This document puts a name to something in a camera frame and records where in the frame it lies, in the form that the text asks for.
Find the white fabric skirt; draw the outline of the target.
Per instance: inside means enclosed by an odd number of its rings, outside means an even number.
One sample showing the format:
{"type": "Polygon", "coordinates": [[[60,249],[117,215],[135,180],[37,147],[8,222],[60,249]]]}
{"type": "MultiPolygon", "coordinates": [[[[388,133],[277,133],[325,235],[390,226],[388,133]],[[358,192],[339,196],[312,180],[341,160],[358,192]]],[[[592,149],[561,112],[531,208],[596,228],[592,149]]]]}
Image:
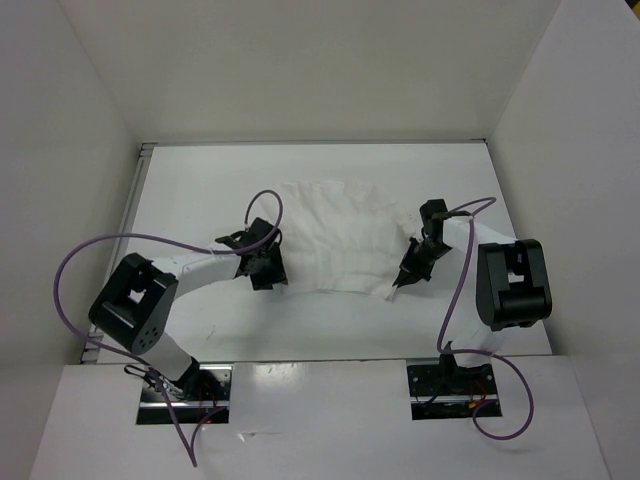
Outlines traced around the white fabric skirt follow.
{"type": "Polygon", "coordinates": [[[315,292],[393,299],[415,221],[382,188],[361,181],[281,183],[287,296],[315,292]]]}

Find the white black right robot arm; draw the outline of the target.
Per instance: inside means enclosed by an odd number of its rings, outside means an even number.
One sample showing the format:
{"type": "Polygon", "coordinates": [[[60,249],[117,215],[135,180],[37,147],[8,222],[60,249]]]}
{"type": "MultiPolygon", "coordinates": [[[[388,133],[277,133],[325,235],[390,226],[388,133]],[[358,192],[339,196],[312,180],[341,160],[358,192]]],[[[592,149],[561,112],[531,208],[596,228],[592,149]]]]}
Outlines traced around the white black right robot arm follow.
{"type": "Polygon", "coordinates": [[[484,373],[509,334],[528,329],[552,311],[543,248],[534,239],[501,234],[476,220],[496,202],[480,198],[450,209],[431,199],[420,209],[422,228],[412,237],[393,286],[431,280],[435,264],[452,250],[464,254],[463,268],[437,338],[440,354],[436,394],[462,392],[484,373]],[[475,268],[477,314],[455,339],[444,339],[470,268],[475,268]]]}

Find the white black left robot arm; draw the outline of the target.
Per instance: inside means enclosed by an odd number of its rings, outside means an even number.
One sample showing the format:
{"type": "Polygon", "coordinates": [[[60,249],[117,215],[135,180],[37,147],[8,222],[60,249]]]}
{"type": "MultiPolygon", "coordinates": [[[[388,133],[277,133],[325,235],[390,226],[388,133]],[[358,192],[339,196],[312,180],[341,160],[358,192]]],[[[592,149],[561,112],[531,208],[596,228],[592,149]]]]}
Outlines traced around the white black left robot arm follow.
{"type": "Polygon", "coordinates": [[[262,218],[246,230],[216,240],[230,254],[189,253],[147,259],[125,256],[89,310],[90,321],[128,353],[164,377],[176,399],[199,393],[220,399],[223,387],[213,374],[165,332],[175,300],[217,282],[250,279],[255,291],[288,283],[280,250],[281,231],[262,218]]]}

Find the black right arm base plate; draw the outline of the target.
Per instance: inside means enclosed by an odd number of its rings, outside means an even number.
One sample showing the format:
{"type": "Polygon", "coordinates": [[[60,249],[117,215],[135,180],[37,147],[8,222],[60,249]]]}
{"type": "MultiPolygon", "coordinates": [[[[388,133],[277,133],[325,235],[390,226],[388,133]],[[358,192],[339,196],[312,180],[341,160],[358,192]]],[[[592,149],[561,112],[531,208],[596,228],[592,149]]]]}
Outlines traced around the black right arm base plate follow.
{"type": "Polygon", "coordinates": [[[492,367],[457,367],[451,374],[436,363],[406,367],[411,415],[414,421],[502,416],[492,367]]]}

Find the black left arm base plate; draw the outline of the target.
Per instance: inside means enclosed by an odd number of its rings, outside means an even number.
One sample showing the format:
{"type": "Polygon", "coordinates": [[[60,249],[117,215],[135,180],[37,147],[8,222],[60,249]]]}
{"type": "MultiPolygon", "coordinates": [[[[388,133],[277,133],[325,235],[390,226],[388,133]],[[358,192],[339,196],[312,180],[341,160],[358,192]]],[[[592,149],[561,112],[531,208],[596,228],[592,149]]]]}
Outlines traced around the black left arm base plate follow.
{"type": "MultiPolygon", "coordinates": [[[[137,407],[137,425],[169,425],[172,418],[169,408],[156,386],[154,379],[138,367],[126,366],[126,372],[142,380],[137,407]]],[[[230,393],[233,376],[231,364],[204,364],[211,379],[201,386],[191,387],[188,393],[163,380],[174,415],[180,424],[195,426],[199,421],[206,424],[227,424],[230,414],[230,393]]]]}

